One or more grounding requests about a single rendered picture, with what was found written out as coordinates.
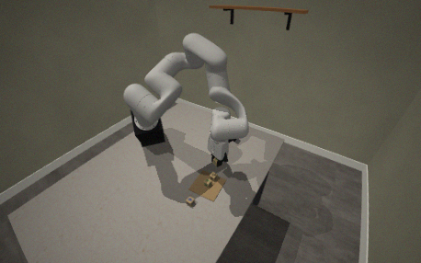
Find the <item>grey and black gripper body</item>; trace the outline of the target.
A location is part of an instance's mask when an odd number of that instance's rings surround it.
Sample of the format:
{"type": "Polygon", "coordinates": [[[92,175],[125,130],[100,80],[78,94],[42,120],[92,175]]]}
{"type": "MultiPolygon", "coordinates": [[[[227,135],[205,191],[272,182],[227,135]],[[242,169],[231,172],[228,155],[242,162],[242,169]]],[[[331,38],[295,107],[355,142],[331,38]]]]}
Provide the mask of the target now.
{"type": "Polygon", "coordinates": [[[217,159],[222,160],[224,158],[224,154],[226,153],[228,156],[229,152],[229,142],[228,140],[224,142],[215,142],[211,138],[211,134],[208,140],[208,150],[212,153],[217,159]]]}

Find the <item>tan flat mat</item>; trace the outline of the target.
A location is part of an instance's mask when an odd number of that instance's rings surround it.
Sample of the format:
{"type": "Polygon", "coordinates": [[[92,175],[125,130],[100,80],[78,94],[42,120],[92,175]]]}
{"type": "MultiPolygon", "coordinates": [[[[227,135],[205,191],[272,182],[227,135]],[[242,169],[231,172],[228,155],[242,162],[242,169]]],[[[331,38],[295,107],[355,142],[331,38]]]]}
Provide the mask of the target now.
{"type": "Polygon", "coordinates": [[[202,170],[188,190],[193,191],[208,200],[215,201],[226,179],[218,177],[215,181],[211,181],[211,185],[207,188],[204,186],[203,181],[206,178],[210,179],[210,174],[211,173],[202,170]]]}

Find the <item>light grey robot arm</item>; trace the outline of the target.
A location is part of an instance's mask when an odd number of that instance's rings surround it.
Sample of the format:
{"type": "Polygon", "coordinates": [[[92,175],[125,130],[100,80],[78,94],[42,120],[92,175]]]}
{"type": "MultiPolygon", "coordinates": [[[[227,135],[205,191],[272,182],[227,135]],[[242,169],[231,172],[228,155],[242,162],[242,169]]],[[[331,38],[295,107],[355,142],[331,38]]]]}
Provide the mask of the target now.
{"type": "Polygon", "coordinates": [[[125,89],[124,101],[137,118],[134,117],[136,126],[143,131],[153,129],[182,93],[182,85],[173,77],[181,70],[199,69],[205,63],[210,99],[231,108],[237,115],[237,119],[231,119],[229,109],[214,109],[211,113],[210,137],[215,142],[228,140],[229,143],[239,144],[239,139],[248,134],[249,126],[245,107],[230,92],[225,52],[197,33],[188,34],[183,39],[183,48],[184,52],[166,55],[145,76],[145,84],[160,100],[139,84],[132,84],[125,89]]]}

